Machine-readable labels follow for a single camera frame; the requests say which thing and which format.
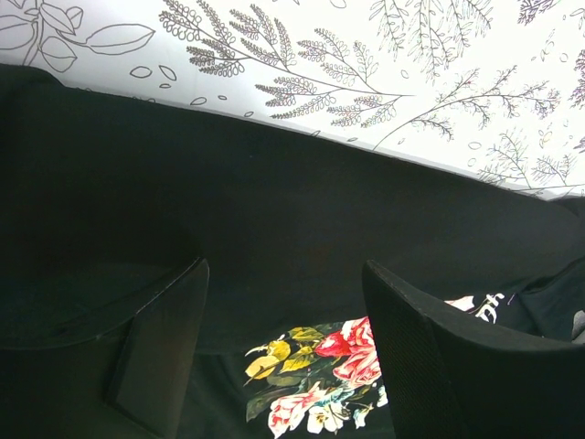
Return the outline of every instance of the leaf drawing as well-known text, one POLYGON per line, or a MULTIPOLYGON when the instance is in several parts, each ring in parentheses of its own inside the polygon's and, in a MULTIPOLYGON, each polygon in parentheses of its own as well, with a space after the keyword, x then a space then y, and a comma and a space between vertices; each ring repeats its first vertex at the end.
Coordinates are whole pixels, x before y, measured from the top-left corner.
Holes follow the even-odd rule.
POLYGON ((40 53, 47 64, 59 73, 69 70, 77 59, 69 45, 57 37, 47 38, 40 47, 40 53))
MULTIPOLYGON (((22 8, 26 1, 11 3, 22 8)), ((0 49, 28 46, 23 65, 30 66, 40 54, 59 73, 71 68, 79 48, 101 55, 122 55, 142 48, 154 34, 154 30, 140 24, 120 24, 102 27, 82 40, 77 31, 83 23, 83 9, 63 9, 45 0, 31 1, 22 14, 0 16, 0 49)))
POLYGON ((578 16, 579 17, 579 30, 583 29, 583 24, 585 24, 585 8, 580 7, 579 9, 575 9, 573 12, 570 13, 570 16, 578 16))
POLYGON ((179 39, 198 42, 198 46, 189 46, 186 51, 200 72, 229 78, 245 72, 245 61, 253 61, 281 73, 274 79, 276 85, 256 85, 256 89, 270 94, 266 101, 268 107, 295 107, 273 114, 272 118, 290 119, 332 108, 337 101, 335 95, 347 91, 379 96, 380 108, 359 105, 362 112, 371 111, 371 115, 379 111, 376 120, 388 119, 394 114, 390 108, 392 103, 403 96, 378 91, 370 85, 378 63, 359 41, 347 45, 331 31, 317 28, 314 33, 318 39, 297 42, 299 51, 293 47, 284 23, 270 18, 257 5, 250 6, 250 14, 231 9, 233 19, 228 28, 203 0, 197 0, 202 14, 176 0, 165 0, 165 3, 168 10, 160 14, 163 27, 179 39), (323 75, 308 77, 293 70, 297 57, 317 63, 323 75))
POLYGON ((564 155, 559 160, 545 155, 537 159, 536 165, 532 168, 532 176, 542 185, 546 185, 552 178, 557 177, 563 186, 566 186, 567 177, 574 164, 575 159, 569 155, 564 155))
POLYGON ((494 107, 501 109, 503 116, 510 119, 519 117, 524 108, 530 109, 540 119, 551 115, 560 104, 559 92, 550 89, 548 81, 526 85, 522 91, 502 90, 515 73, 516 66, 502 70, 498 72, 491 86, 477 90, 475 83, 479 77, 479 69, 467 72, 456 81, 450 91, 440 94, 435 105, 428 111, 409 119, 386 134, 374 150, 396 131, 409 124, 437 131, 447 141, 451 141, 452 125, 449 117, 443 114, 448 110, 459 110, 476 117, 479 119, 479 129, 485 128, 492 121, 495 116, 494 107))
POLYGON ((574 187, 567 181, 577 161, 573 155, 564 154, 559 158, 543 155, 531 160, 525 140, 515 132, 500 134, 499 143, 487 153, 491 162, 479 171, 480 179, 497 186, 521 183, 529 191, 544 190, 551 182, 554 187, 574 187))
POLYGON ((484 37, 491 28, 491 0, 377 0, 370 21, 377 19, 380 49, 387 47, 394 60, 406 49, 422 64, 428 80, 463 55, 471 36, 484 37))
POLYGON ((522 182, 530 187, 524 140, 516 133, 500 134, 500 142, 488 150, 492 163, 479 171, 480 180, 497 186, 505 182, 522 182))
POLYGON ((207 103, 207 98, 203 97, 203 96, 199 96, 198 98, 195 98, 193 101, 191 101, 190 105, 205 105, 207 103))
POLYGON ((158 66, 158 69, 161 70, 161 73, 163 73, 168 80, 176 80, 176 73, 170 67, 158 66))
POLYGON ((14 6, 16 6, 18 9, 22 9, 22 7, 25 5, 25 1, 26 0, 8 0, 10 3, 12 3, 14 6))
POLYGON ((73 29, 77 30, 81 27, 81 22, 83 21, 83 9, 73 6, 65 11, 65 14, 67 14, 67 17, 73 25, 73 29))
POLYGON ((111 25, 91 34, 85 45, 102 55, 122 55, 143 48, 153 35, 144 25, 111 25))
POLYGON ((579 107, 581 110, 585 107, 585 49, 583 49, 577 56, 575 61, 575 71, 580 74, 578 85, 571 93, 569 100, 573 101, 572 107, 579 107))
POLYGON ((31 24, 19 16, 0 16, 0 50, 22 48, 35 37, 31 24))
POLYGON ((40 15, 45 23, 54 29, 66 34, 75 34, 75 27, 63 9, 43 3, 40 7, 40 15))
POLYGON ((579 144, 573 147, 573 149, 577 149, 579 150, 579 154, 583 154, 585 152, 585 137, 581 137, 581 140, 579 140, 579 144))
POLYGON ((518 0, 520 1, 520 16, 518 23, 528 25, 536 18, 537 14, 544 14, 554 5, 558 0, 518 0))
POLYGON ((135 78, 138 78, 141 80, 143 80, 144 78, 148 78, 152 74, 153 74, 153 71, 145 66, 134 67, 130 71, 130 76, 134 76, 135 78))

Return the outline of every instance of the rose print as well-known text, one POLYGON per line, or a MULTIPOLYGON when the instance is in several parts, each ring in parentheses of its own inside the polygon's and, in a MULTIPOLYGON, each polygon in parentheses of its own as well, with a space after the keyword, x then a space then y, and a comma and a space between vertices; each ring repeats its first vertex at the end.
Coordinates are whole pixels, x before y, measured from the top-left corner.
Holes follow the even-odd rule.
POLYGON ((268 426, 274 433, 274 438, 281 437, 287 430, 294 430, 303 421, 304 414, 321 400, 325 390, 320 390, 317 382, 307 393, 283 396, 271 404, 271 413, 268 417, 268 426))
POLYGON ((255 380, 266 380, 270 387, 250 400, 246 413, 249 421, 270 407, 268 425, 275 439, 296 429, 306 413, 311 434, 337 433, 349 420, 361 428, 371 410, 388 403, 382 401, 385 394, 380 393, 384 384, 368 317, 295 327, 246 354, 267 354, 251 362, 248 376, 252 366, 276 355, 270 350, 276 343, 286 347, 279 361, 270 363, 270 370, 253 375, 255 380))
POLYGON ((349 355, 333 373, 350 388, 372 384, 382 375, 368 317, 349 320, 339 332, 327 336, 315 352, 322 357, 349 355))
POLYGON ((349 388, 373 384, 382 376, 376 350, 352 354, 344 364, 333 370, 333 374, 338 379, 347 381, 349 388))

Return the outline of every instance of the white flower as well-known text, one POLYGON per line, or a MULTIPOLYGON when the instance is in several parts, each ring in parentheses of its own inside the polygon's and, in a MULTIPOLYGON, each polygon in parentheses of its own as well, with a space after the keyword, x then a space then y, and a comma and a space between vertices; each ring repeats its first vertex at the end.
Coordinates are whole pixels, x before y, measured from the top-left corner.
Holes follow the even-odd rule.
POLYGON ((313 406, 309 409, 309 421, 307 431, 313 434, 327 430, 334 433, 344 426, 344 421, 349 419, 344 414, 344 406, 340 402, 333 402, 325 407, 313 406))
POLYGON ((386 404, 388 404, 388 395, 386 394, 386 387, 385 386, 380 386, 380 388, 378 389, 378 402, 376 403, 377 407, 384 407, 386 404))
POLYGON ((366 416, 368 413, 370 413, 372 411, 373 408, 374 408, 374 406, 372 406, 370 404, 367 407, 362 407, 360 409, 354 410, 354 421, 356 422, 356 430, 359 427, 366 426, 366 416))

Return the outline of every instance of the white wallpaper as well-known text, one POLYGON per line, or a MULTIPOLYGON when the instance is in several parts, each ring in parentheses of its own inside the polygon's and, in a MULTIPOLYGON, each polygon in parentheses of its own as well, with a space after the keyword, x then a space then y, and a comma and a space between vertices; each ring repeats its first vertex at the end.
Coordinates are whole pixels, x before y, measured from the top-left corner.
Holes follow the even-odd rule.
POLYGON ((0 62, 583 196, 584 24, 578 0, 0 0, 0 62))

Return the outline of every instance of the yellow leaf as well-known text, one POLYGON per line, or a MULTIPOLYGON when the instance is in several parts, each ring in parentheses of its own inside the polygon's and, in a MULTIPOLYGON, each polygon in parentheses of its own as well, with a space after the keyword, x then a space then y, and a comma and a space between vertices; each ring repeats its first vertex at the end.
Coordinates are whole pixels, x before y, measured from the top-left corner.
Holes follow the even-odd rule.
POLYGON ((251 362, 251 364, 246 369, 246 375, 255 380, 261 380, 273 373, 274 366, 279 363, 280 361, 272 355, 260 357, 251 362))
POLYGON ((318 359, 319 357, 313 353, 311 347, 305 346, 300 348, 297 352, 292 354, 289 359, 284 361, 284 365, 282 366, 280 373, 292 372, 294 370, 306 368, 307 366, 315 363, 318 359))
POLYGON ((312 327, 295 327, 289 331, 289 335, 296 341, 321 340, 324 335, 312 327))
POLYGON ((271 341, 266 353, 282 361, 291 355, 291 346, 286 341, 271 341))

